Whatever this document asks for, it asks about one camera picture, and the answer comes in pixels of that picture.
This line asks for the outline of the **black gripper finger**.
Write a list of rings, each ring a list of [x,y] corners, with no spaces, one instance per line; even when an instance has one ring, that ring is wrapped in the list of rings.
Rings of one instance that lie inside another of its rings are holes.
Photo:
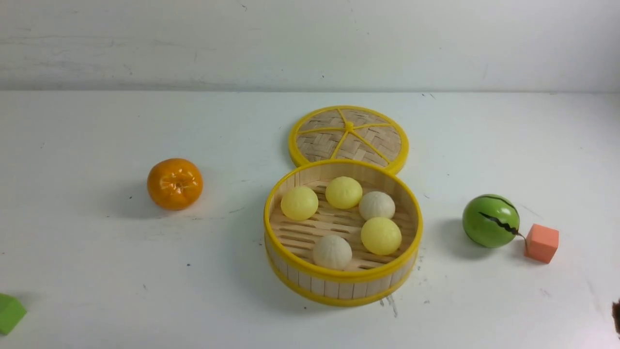
[[[612,303],[612,318],[616,334],[620,337],[620,300]]]

